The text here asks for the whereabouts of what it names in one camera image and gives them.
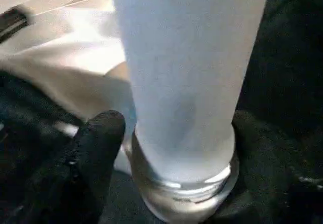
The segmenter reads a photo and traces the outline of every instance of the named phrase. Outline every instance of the gloved hand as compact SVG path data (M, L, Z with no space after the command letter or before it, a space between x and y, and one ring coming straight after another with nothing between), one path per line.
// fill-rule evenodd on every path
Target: gloved hand
M124 131L117 111L89 120L36 171L25 201L5 223L97 223Z

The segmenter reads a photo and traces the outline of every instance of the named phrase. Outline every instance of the black gloved finger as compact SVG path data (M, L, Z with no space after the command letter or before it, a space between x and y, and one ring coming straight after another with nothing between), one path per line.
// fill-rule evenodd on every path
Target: black gloved finger
M83 123L76 116L66 112L43 92L30 83L7 72L0 72L1 91L15 98L21 105L28 106L39 116L51 121L62 121L76 126Z
M72 140L79 172L102 209L125 128L122 114L109 110L89 120Z
M125 120L117 111L89 120L70 144L34 173L23 210L15 219L23 223L44 218L53 223L98 221L124 131Z

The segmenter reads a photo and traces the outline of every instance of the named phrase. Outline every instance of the white cloth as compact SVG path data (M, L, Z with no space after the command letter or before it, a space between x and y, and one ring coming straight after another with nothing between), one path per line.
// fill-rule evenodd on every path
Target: white cloth
M23 78L87 120L119 110L127 135L135 115L125 56L112 12L60 8L0 45L0 68Z

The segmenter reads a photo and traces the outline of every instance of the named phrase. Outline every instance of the black glove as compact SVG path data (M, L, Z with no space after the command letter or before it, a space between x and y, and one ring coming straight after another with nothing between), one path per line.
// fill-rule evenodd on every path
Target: black glove
M91 119L33 175L25 201L5 223L97 223L124 131L117 111Z

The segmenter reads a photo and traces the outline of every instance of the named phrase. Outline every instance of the black handle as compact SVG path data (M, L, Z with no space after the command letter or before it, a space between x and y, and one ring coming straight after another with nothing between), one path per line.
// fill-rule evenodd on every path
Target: black handle
M11 8L0 15L0 43L9 39L20 29L28 26L26 13L18 7Z

